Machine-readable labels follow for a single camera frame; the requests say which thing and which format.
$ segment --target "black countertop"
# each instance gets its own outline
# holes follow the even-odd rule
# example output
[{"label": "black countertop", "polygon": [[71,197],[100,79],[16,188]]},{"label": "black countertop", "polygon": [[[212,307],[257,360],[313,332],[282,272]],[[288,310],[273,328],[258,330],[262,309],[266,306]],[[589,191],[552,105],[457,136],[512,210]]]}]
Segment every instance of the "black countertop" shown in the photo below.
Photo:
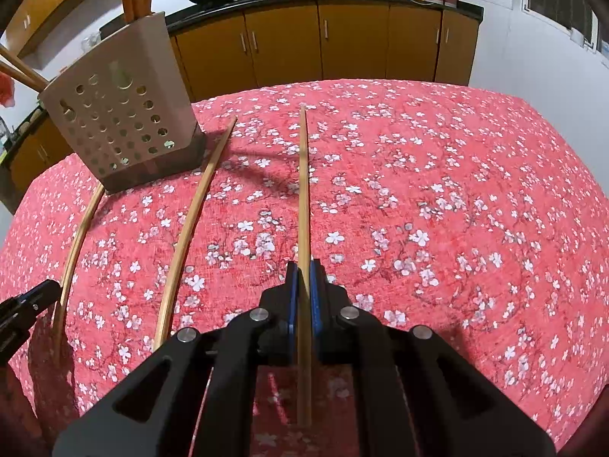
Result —
[{"label": "black countertop", "polygon": [[[183,29],[186,29],[188,27],[194,27],[208,19],[214,19],[236,11],[256,8],[260,6],[274,5],[278,3],[280,4],[299,1],[307,0],[223,0],[221,2],[212,2],[209,5],[193,5],[188,8],[185,8],[184,10],[179,10],[178,12],[165,16],[165,22],[167,23],[167,30],[169,31],[169,34],[176,34]],[[483,7],[465,2],[459,2],[457,8],[451,8],[445,5],[438,5],[436,3],[418,3],[413,0],[376,1],[397,2],[403,5],[420,6],[422,8],[430,8],[434,10],[449,9],[461,13],[467,17],[476,19],[480,22],[482,22],[482,19],[484,17]],[[124,25],[125,21],[122,15],[108,22],[108,24],[102,26],[99,30],[102,39],[118,31]]]}]

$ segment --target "floral tablecloth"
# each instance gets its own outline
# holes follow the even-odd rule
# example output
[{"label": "floral tablecloth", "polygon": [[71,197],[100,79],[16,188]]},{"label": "floral tablecloth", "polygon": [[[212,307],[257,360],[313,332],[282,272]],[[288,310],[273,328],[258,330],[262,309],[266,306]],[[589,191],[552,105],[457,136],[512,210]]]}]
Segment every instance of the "floral tablecloth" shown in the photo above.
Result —
[{"label": "floral tablecloth", "polygon": [[[520,99],[342,80],[193,105],[210,146],[230,115],[239,120],[194,233],[174,330],[226,325],[297,259],[300,105],[311,250],[329,279],[387,325],[431,326],[561,447],[607,381],[609,206]],[[150,355],[200,177],[102,199],[72,284],[61,368],[51,363],[49,317],[11,361],[37,420],[29,407],[22,418],[48,442]],[[60,278],[96,184],[75,155],[34,181],[2,249],[0,299]],[[348,369],[316,379],[311,431],[290,425],[294,401],[292,372],[259,373],[252,455],[356,455]]]}]

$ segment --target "cabinet door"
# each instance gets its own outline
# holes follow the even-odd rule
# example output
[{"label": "cabinet door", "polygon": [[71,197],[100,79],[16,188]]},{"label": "cabinet door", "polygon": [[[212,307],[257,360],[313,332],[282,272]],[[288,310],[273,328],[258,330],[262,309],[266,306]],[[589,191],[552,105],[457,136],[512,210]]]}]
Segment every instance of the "cabinet door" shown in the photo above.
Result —
[{"label": "cabinet door", "polygon": [[324,79],[384,78],[388,21],[386,3],[320,3]]},{"label": "cabinet door", "polygon": [[256,87],[243,14],[175,38],[195,101]]},{"label": "cabinet door", "polygon": [[190,82],[188,82],[187,72],[184,69],[184,63],[182,62],[182,55],[180,54],[180,49],[178,48],[178,41],[175,38],[175,36],[173,36],[171,38],[171,47],[174,51],[175,62],[178,64],[178,68],[180,70],[180,75],[182,76],[182,82],[184,82],[184,87],[187,88],[188,99],[190,99],[191,102],[194,102],[193,90],[190,87]]},{"label": "cabinet door", "polygon": [[39,151],[49,167],[56,165],[74,152],[50,118],[43,121],[36,132],[30,134],[30,137],[33,137],[38,143]]},{"label": "cabinet door", "polygon": [[434,80],[441,19],[439,10],[391,6],[387,79]]},{"label": "cabinet door", "polygon": [[479,26],[480,23],[475,19],[444,10],[436,82],[469,85]]},{"label": "cabinet door", "polygon": [[316,4],[247,12],[246,27],[259,87],[322,78]]},{"label": "cabinet door", "polygon": [[25,192],[38,175],[47,168],[46,159],[40,144],[34,136],[28,135],[19,151],[10,162],[10,176],[17,189]]}]

